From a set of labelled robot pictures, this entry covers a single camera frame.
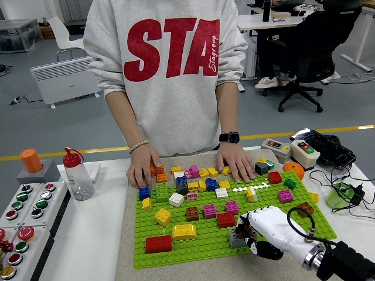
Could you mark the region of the person's left hand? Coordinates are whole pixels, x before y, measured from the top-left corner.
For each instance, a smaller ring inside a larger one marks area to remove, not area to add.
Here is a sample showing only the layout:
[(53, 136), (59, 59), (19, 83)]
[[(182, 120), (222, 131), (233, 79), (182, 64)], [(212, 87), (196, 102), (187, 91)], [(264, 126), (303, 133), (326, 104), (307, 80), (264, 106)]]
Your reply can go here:
[(233, 179), (246, 183), (255, 178), (255, 168), (250, 155), (237, 143), (222, 142), (217, 151), (217, 168), (221, 172), (228, 165)]

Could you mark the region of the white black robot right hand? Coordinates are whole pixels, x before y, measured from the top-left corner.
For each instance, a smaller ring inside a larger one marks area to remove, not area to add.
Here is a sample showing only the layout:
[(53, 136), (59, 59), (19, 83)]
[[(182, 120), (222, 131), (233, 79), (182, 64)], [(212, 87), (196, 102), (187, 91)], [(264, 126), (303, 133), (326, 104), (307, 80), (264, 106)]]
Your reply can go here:
[(317, 241), (306, 242), (299, 235), (306, 232), (294, 220), (287, 221), (287, 215), (275, 206), (262, 207), (240, 216), (236, 234), (241, 233), (253, 254), (262, 258), (279, 260), (289, 252), (307, 270), (312, 269), (313, 259), (325, 251)]

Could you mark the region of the person's right hand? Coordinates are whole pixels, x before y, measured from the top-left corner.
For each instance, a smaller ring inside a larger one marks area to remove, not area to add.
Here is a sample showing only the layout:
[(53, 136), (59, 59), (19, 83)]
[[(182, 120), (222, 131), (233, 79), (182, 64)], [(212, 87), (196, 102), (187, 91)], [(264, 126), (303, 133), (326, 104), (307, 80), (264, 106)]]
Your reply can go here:
[(131, 163), (126, 176), (132, 187), (152, 186), (151, 162), (156, 167), (162, 166), (157, 150), (150, 144), (141, 145), (131, 153)]

